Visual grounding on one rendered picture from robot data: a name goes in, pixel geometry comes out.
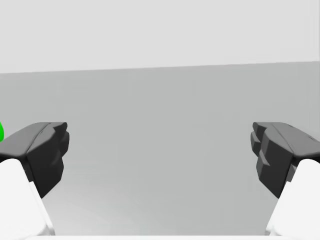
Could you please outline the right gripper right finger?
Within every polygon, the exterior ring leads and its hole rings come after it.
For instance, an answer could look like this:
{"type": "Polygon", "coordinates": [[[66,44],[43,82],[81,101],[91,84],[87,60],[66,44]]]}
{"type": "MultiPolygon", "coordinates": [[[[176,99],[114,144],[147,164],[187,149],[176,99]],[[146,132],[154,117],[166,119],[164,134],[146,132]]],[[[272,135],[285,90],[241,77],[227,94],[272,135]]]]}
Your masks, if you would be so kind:
{"type": "Polygon", "coordinates": [[[259,181],[278,199],[265,232],[320,236],[320,140],[283,122],[254,122],[259,181]]]}

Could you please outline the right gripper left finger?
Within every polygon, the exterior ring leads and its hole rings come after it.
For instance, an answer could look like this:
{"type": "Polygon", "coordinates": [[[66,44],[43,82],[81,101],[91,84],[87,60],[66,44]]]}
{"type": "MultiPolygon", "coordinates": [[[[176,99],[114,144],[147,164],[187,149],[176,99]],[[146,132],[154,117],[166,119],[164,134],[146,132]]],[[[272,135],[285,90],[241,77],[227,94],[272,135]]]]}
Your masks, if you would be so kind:
{"type": "Polygon", "coordinates": [[[0,142],[0,236],[55,235],[43,204],[62,179],[66,122],[37,122],[0,142]]]}

